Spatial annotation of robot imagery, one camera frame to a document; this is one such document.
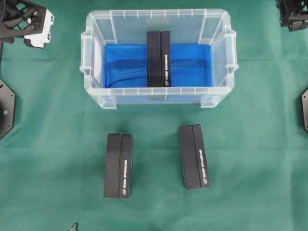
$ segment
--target green fabric surface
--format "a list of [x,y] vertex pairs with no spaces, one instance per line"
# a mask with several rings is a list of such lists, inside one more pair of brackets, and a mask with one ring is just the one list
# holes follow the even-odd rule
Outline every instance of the green fabric surface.
[[[0,141],[0,230],[306,231],[308,29],[288,32],[274,0],[34,0],[55,16],[51,43],[5,44],[1,78],[16,93]],[[80,34],[104,9],[223,8],[237,32],[233,91],[215,108],[120,105],[84,90]],[[212,187],[183,186],[177,127],[202,124]],[[103,199],[107,133],[134,137],[132,194]]]

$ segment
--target black mechanical part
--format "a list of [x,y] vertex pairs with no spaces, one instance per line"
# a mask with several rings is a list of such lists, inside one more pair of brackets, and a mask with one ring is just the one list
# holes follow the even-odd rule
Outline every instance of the black mechanical part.
[[280,25],[289,31],[303,30],[308,27],[308,0],[276,0],[280,10]]
[[0,79],[0,139],[14,126],[15,94]]
[[74,223],[68,231],[79,231],[78,229],[78,222]]
[[308,89],[302,95],[303,117],[305,130],[308,132]]
[[[0,0],[0,41],[14,43],[15,37],[41,34],[46,11],[46,7],[26,0]],[[28,39],[25,39],[25,44],[33,47]]]

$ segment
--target blue cloth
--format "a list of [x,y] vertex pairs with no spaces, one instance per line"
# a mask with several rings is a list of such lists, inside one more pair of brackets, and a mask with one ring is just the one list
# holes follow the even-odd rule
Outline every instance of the blue cloth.
[[[146,45],[105,46],[103,88],[147,87]],[[171,86],[211,87],[211,47],[171,45]]]

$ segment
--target black box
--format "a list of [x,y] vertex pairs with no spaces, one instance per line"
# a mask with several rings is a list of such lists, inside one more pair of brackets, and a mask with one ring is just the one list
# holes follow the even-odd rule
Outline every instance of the black box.
[[147,32],[148,52],[148,87],[162,86],[161,61],[160,61],[160,32]]
[[170,31],[147,32],[148,87],[171,87]]
[[201,125],[179,127],[180,153],[187,189],[210,186]]
[[132,169],[132,135],[109,133],[105,158],[104,197],[129,198]]
[[162,87],[171,87],[170,31],[160,32]]

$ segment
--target plastic bin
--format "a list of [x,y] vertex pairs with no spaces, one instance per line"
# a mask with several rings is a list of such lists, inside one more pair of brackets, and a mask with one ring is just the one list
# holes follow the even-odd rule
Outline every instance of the plastic bin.
[[[146,44],[149,30],[170,30],[171,44],[209,44],[213,87],[102,88],[106,44]],[[223,9],[93,11],[81,34],[81,66],[88,94],[105,109],[127,103],[200,103],[215,107],[234,87],[236,32]]]

